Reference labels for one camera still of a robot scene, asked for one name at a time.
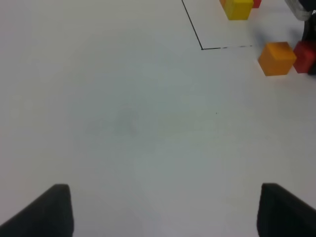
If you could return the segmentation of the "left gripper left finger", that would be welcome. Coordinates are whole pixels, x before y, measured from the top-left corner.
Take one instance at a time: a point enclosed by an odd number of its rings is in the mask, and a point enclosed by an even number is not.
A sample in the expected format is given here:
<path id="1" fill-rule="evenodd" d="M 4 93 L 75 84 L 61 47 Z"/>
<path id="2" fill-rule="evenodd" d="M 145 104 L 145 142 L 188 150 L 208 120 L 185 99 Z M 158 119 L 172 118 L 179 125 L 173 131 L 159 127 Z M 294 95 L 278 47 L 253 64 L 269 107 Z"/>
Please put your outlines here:
<path id="1" fill-rule="evenodd" d="M 55 184 L 0 226 L 2 237 L 72 237 L 74 216 L 67 184 Z"/>

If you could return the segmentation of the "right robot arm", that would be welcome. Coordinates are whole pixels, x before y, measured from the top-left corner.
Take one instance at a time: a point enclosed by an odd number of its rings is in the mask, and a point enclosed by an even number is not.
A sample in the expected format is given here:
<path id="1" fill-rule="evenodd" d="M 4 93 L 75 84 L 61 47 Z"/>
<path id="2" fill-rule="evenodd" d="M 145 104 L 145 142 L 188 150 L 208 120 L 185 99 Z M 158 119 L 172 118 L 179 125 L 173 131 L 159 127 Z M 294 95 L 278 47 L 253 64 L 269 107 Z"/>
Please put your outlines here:
<path id="1" fill-rule="evenodd" d="M 299 20 L 304 22 L 302 40 L 316 40 L 316 0 L 285 0 L 287 6 Z"/>

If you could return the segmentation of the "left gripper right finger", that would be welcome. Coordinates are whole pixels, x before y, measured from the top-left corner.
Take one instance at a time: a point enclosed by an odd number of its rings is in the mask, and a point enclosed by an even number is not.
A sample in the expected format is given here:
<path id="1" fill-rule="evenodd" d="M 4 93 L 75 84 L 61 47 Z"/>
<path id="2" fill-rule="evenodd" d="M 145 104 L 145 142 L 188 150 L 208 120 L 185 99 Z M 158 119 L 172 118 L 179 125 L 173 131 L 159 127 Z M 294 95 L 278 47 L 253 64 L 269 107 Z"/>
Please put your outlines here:
<path id="1" fill-rule="evenodd" d="M 279 184 L 264 183 L 256 226 L 260 237 L 314 237 L 316 210 Z"/>

